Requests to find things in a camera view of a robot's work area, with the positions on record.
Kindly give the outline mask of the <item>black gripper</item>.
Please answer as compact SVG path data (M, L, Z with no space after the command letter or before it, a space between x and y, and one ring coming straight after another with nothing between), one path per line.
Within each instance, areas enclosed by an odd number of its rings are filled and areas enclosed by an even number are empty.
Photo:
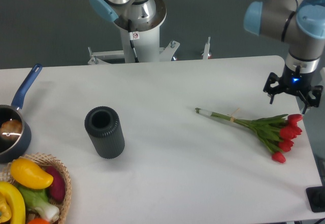
M273 72L269 74L263 92L267 93L270 104L273 104L275 95L282 93L281 85L284 85L286 93L298 96L304 103L301 113L305 114L309 108L319 107L323 92L322 85L311 86L313 75L314 72L305 73L301 66L292 69L285 65L281 79Z

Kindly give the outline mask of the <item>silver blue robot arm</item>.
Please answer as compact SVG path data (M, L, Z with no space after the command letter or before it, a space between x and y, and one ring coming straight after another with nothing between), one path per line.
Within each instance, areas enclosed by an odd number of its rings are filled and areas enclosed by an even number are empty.
M163 0L89 0L93 10L120 30L126 63L170 61L179 43L159 45L159 28L166 15ZM305 109L318 107L323 87L311 85L324 50L324 1L268 0L253 2L246 10L244 29L289 44L281 76L271 73L264 91L298 97Z

